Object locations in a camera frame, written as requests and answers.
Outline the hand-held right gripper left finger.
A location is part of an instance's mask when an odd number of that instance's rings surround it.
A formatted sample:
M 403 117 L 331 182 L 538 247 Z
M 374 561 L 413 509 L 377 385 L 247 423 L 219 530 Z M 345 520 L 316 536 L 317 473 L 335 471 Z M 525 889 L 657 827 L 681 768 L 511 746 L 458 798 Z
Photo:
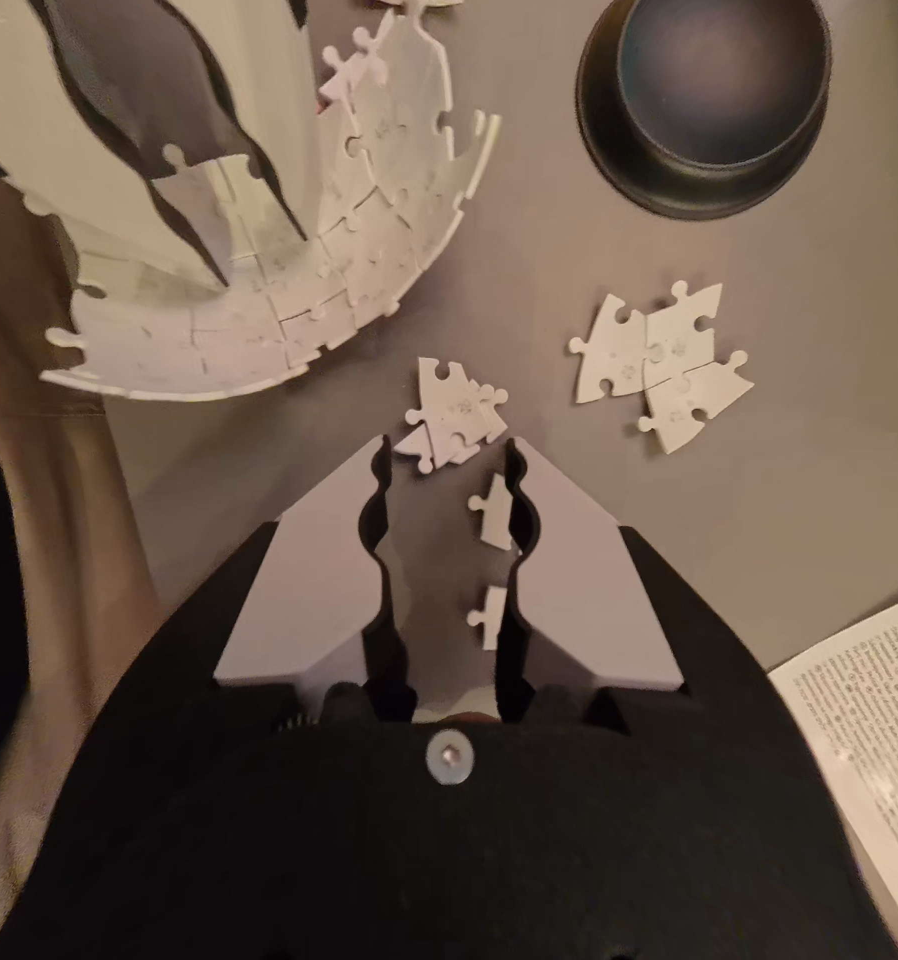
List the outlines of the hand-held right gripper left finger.
M 412 720 L 419 697 L 378 556 L 392 480 L 392 443 L 380 435 L 280 515 L 215 666 L 219 685 L 289 685 L 317 716 L 347 683 L 382 721 Z

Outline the printed instruction leaflet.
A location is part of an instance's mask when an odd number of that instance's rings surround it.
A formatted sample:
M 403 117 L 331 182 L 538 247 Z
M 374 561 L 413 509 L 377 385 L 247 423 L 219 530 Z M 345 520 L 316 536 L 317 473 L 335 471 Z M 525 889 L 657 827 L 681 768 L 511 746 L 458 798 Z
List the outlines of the printed instruction leaflet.
M 768 677 L 898 908 L 898 604 Z

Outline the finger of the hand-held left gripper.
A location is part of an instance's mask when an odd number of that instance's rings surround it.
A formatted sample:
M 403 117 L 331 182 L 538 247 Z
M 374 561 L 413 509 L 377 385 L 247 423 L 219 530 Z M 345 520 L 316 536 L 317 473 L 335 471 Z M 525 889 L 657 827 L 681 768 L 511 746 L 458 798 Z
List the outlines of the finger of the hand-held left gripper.
M 318 95 L 305 1 L 159 1 L 200 55 L 222 113 L 300 241 L 323 193 Z
M 0 168 L 30 210 L 60 218 L 80 250 L 136 259 L 210 290 L 227 284 L 188 222 L 179 235 L 148 183 L 85 122 L 28 2 L 0 2 Z

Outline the partly built white puzzle ball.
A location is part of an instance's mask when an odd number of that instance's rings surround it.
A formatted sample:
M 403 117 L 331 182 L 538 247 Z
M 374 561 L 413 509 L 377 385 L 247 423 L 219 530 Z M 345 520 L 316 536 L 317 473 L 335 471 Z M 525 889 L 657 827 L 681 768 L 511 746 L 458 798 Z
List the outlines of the partly built white puzzle ball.
M 234 239 L 228 284 L 217 293 L 180 276 L 90 249 L 74 330 L 46 339 L 81 355 L 40 371 L 53 387 L 140 402 L 216 402 L 304 375 L 380 317 L 395 314 L 464 218 L 499 133 L 476 110 L 468 148 L 451 126 L 448 54 L 423 18 L 456 2 L 389 2 L 374 31 L 352 33 L 342 57 L 326 46 L 330 75 L 314 117 L 322 193 L 302 240 L 247 157 L 184 170 L 183 196 L 209 202 Z

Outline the white puzzle piece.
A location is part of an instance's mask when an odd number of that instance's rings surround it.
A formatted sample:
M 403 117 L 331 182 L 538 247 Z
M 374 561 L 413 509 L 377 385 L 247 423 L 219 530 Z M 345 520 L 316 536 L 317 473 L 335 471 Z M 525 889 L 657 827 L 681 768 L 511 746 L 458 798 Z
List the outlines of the white puzzle piece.
M 479 451 L 479 442 L 490 432 L 482 405 L 495 397 L 491 385 L 473 385 L 460 363 L 449 362 L 448 375 L 439 377 L 439 363 L 436 358 L 418 358 L 420 406 L 405 414 L 409 426 L 425 424 L 434 470 L 459 455 L 468 459 Z
M 703 366 L 647 388 L 644 393 L 649 415 L 641 415 L 636 427 L 654 432 L 662 450 L 669 454 L 692 441 L 712 420 L 751 390 L 754 384 L 738 374 L 749 360 L 735 350 L 721 363 Z
M 507 605 L 507 589 L 501 585 L 487 586 L 482 608 L 473 608 L 467 612 L 466 623 L 470 628 L 479 629 L 480 649 L 484 652 L 498 650 L 499 635 Z
M 473 385 L 479 384 L 474 379 L 470 379 L 470 382 Z M 446 465 L 461 465 L 467 462 L 480 452 L 480 444 L 482 442 L 490 444 L 494 443 L 506 432 L 508 426 L 498 413 L 497 407 L 506 403 L 508 399 L 509 394 L 505 389 L 495 388 L 494 398 L 488 402 L 483 402 L 481 405 L 489 427 L 489 432 L 485 438 L 479 442 L 479 451 L 470 456 L 468 459 L 466 459 L 464 455 L 458 455 L 453 459 L 453 461 L 446 463 Z M 432 449 L 430 439 L 424 422 L 420 422 L 419 425 L 416 425 L 415 429 L 413 429 L 405 438 L 400 440 L 395 445 L 393 451 L 396 454 L 414 458 L 416 460 L 416 468 L 419 474 L 428 475 L 434 471 L 432 468 Z
M 685 280 L 671 286 L 674 303 L 646 317 L 644 386 L 649 389 L 706 366 L 715 358 L 715 331 L 698 329 L 701 319 L 717 316 L 723 285 L 704 287 L 691 294 Z
M 467 509 L 480 514 L 479 540 L 483 544 L 501 551 L 510 551 L 513 548 L 510 531 L 513 495 L 502 474 L 492 474 L 486 496 L 470 495 Z
M 622 298 L 607 294 L 592 321 L 588 339 L 573 337 L 567 343 L 568 353 L 580 356 L 576 404 L 597 402 L 607 394 L 640 394 L 645 388 L 647 318 L 633 310 L 627 318 L 619 319 L 624 307 Z M 609 392 L 603 388 L 605 382 L 610 385 Z

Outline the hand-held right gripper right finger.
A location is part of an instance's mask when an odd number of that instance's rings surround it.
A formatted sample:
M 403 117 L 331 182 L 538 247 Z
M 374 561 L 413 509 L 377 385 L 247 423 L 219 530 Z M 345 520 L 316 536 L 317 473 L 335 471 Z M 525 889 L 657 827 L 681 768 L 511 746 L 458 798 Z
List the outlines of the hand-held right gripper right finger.
M 619 521 L 525 438 L 505 445 L 508 531 L 519 550 L 507 579 L 494 687 L 503 722 L 541 690 L 567 690 L 585 713 L 602 690 L 683 687 Z

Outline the black round stand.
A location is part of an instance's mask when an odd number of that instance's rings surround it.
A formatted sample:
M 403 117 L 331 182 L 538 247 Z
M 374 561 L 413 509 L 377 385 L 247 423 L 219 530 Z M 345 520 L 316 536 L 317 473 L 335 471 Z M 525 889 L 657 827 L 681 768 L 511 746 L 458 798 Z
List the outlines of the black round stand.
M 832 61 L 818 2 L 611 2 L 576 71 L 580 136 L 642 209 L 727 218 L 803 166 L 826 117 Z

